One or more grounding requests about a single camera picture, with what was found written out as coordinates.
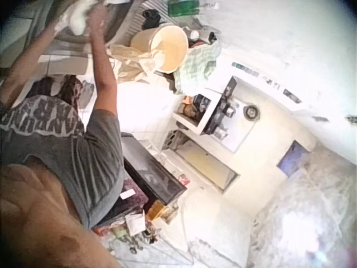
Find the beige bucket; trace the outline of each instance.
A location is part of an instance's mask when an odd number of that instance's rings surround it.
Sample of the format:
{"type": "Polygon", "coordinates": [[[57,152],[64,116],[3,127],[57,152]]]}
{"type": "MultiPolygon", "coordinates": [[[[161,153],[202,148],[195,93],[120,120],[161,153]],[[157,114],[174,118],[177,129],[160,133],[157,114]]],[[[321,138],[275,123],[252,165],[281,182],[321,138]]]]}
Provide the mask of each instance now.
{"type": "Polygon", "coordinates": [[[141,31],[132,38],[130,46],[141,52],[154,49],[162,50],[165,55],[165,62],[158,70],[167,74],[180,67],[189,50],[189,42],[185,32],[175,25],[141,31]]]}

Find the man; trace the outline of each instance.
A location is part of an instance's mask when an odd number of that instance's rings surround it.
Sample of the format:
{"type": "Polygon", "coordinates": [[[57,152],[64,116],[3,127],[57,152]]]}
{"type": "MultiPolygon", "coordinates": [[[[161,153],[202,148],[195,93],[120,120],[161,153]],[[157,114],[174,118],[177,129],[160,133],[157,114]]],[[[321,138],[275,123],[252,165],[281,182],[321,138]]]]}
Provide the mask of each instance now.
{"type": "Polygon", "coordinates": [[[104,16],[98,5],[88,19],[98,96],[86,132],[66,96],[33,95],[11,108],[34,63],[66,26],[63,17],[17,59],[0,87],[1,267],[119,267],[86,230],[108,213],[123,185],[104,16]]]}

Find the bottle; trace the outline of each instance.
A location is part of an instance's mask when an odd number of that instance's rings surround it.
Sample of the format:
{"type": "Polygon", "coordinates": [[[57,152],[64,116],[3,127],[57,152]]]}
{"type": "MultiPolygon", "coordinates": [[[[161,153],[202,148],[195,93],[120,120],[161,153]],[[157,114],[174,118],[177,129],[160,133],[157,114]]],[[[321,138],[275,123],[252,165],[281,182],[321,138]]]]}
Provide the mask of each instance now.
{"type": "Polygon", "coordinates": [[[219,8],[219,3],[206,3],[206,1],[200,2],[199,0],[189,0],[189,1],[169,0],[168,15],[170,17],[198,15],[204,9],[218,9],[218,8],[219,8]]]}

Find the plaid towel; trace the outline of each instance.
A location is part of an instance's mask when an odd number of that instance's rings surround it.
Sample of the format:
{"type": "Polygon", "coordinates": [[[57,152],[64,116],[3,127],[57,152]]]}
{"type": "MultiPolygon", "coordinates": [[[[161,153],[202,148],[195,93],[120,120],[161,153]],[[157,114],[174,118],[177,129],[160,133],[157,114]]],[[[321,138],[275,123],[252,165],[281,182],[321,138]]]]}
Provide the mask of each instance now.
{"type": "Polygon", "coordinates": [[[176,94],[195,95],[216,69],[219,43],[189,49],[186,61],[173,73],[176,94]]]}

